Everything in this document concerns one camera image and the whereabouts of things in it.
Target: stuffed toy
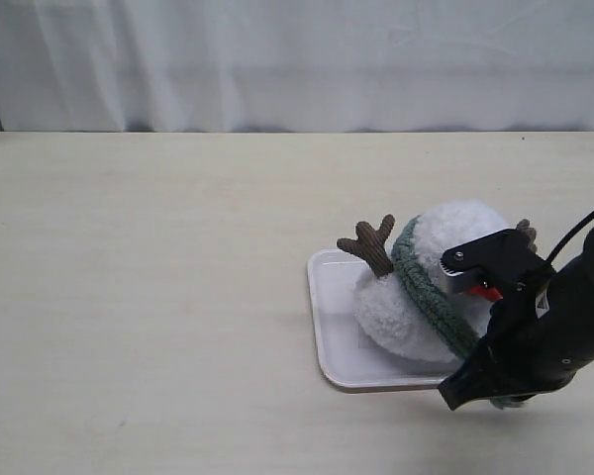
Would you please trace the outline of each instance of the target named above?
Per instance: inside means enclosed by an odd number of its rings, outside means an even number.
[[[490,308],[501,295],[482,286],[445,294],[439,287],[440,259],[449,248],[510,225],[478,200],[452,201],[411,220],[387,251],[394,224],[392,215],[378,229],[360,222],[356,239],[337,241],[340,250],[368,265],[354,289],[354,317],[377,345],[400,357],[433,363],[465,359],[486,333]],[[530,222],[521,220],[517,229],[536,250]]]

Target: white backdrop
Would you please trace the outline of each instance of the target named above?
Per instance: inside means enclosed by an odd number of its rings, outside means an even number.
[[[0,123],[594,130],[594,0],[0,0]]]

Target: white tray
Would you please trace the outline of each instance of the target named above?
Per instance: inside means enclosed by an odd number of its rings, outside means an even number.
[[[435,389],[457,366],[401,358],[376,345],[352,315],[352,292],[367,264],[338,249],[315,253],[308,282],[319,366],[351,392]]]

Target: table surface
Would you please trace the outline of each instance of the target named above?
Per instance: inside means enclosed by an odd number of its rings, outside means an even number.
[[[0,474],[594,474],[594,363],[504,412],[323,379],[308,258],[453,198],[548,252],[594,134],[0,134]]]

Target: wire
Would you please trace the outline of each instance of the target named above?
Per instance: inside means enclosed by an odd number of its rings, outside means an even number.
[[[574,228],[572,228],[562,240],[558,242],[558,244],[554,247],[550,255],[545,260],[545,263],[550,265],[559,255],[559,253],[563,250],[566,244],[570,242],[572,238],[574,238],[583,228],[585,228],[592,220],[594,220],[594,211],[592,211],[589,215],[583,218]]]

